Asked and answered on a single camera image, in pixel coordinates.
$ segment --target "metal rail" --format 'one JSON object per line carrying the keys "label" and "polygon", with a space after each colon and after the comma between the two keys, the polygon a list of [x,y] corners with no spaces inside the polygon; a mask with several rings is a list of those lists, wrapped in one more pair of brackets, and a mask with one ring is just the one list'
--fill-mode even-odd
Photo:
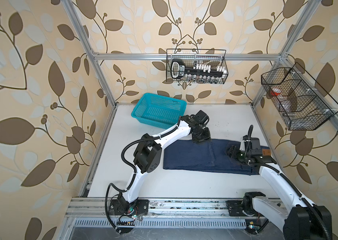
{"label": "metal rail", "polygon": [[72,25],[74,29],[76,30],[77,36],[80,39],[80,42],[82,44],[82,47],[85,50],[86,55],[88,56],[88,60],[90,61],[91,65],[93,66],[93,69],[98,77],[99,83],[101,84],[102,88],[104,89],[104,93],[108,97],[109,104],[112,107],[116,106],[116,101],[114,100],[112,91],[106,82],[105,76],[103,72],[101,71],[101,67],[98,64],[98,62],[93,57],[93,50],[90,46],[88,37],[86,36],[84,27],[81,25],[80,19],[77,16],[77,13],[74,9],[73,3],[71,0],[62,0],[62,5],[65,8],[65,11],[72,22]]}
{"label": "metal rail", "polygon": [[[166,60],[166,54],[153,53],[94,53],[93,57],[95,60]],[[280,58],[279,54],[225,54],[226,61],[277,61]]]}

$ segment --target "ventilation grille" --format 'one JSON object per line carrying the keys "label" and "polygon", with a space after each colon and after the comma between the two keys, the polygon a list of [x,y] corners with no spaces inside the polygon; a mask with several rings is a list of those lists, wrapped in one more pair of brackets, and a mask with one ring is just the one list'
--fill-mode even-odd
{"label": "ventilation grille", "polygon": [[[246,228],[244,219],[178,219],[178,218],[144,218],[141,222],[136,221],[138,228],[222,228],[233,229]],[[106,218],[84,218],[76,220],[76,227],[111,227]]]}

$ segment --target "white table surface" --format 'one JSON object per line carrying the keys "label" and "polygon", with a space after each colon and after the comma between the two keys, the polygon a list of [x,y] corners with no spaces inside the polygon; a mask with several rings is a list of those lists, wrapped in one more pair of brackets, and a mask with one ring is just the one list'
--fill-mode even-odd
{"label": "white table surface", "polygon": [[[130,142],[163,131],[158,127],[139,123],[131,117],[134,105],[118,106],[109,137],[91,185],[88,197],[105,197],[110,182],[124,189],[133,170],[121,160],[121,151]],[[249,105],[187,105],[185,115],[203,110],[210,117],[207,125],[213,139],[239,141],[253,124],[253,137],[263,146],[265,138]],[[191,139],[188,135],[182,139]],[[137,144],[126,151],[125,158],[133,162]],[[163,154],[159,166],[147,176],[139,197],[151,198],[242,198],[245,192],[260,191],[267,197],[278,197],[271,186],[259,175],[164,170]],[[117,194],[111,188],[109,196]]]}

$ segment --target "black mounting plate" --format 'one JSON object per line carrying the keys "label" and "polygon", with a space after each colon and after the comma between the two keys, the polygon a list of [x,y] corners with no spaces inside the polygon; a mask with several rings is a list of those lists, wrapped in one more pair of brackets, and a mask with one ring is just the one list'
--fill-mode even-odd
{"label": "black mounting plate", "polygon": [[[147,215],[147,211],[149,209],[149,200],[137,200],[136,208],[137,208],[136,215]],[[109,214],[110,215],[124,215],[124,212],[117,199],[111,200]]]}
{"label": "black mounting plate", "polygon": [[[229,216],[231,217],[247,217],[247,215],[245,215],[242,212],[242,207],[240,206],[240,204],[242,203],[242,200],[229,200],[226,201],[226,206],[228,208],[229,211]],[[253,216],[253,217],[263,217],[262,214],[258,215],[258,212]]]}

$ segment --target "black tool organizer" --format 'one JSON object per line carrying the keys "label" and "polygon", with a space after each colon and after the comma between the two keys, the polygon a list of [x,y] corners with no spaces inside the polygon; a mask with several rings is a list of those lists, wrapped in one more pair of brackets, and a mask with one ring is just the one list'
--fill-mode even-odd
{"label": "black tool organizer", "polygon": [[[314,80],[314,87],[301,77],[304,73]],[[262,74],[261,84],[288,130],[316,130],[338,113],[338,102],[298,63]]]}
{"label": "black tool organizer", "polygon": [[[178,49],[170,48],[166,50],[166,78],[181,82],[224,84],[229,72],[226,66],[226,50],[199,49]],[[172,71],[174,62],[179,63],[179,67]],[[210,66],[197,69],[199,66]]]}

